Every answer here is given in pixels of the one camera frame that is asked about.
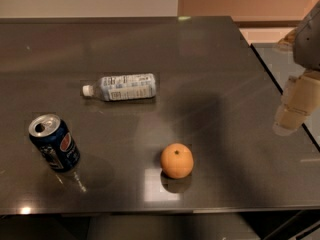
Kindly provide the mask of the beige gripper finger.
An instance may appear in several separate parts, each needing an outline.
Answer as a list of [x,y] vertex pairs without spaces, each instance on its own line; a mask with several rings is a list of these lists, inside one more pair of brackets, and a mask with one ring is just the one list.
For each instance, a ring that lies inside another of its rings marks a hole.
[[320,72],[305,70],[299,77],[290,76],[285,83],[273,130],[289,136],[320,106]]

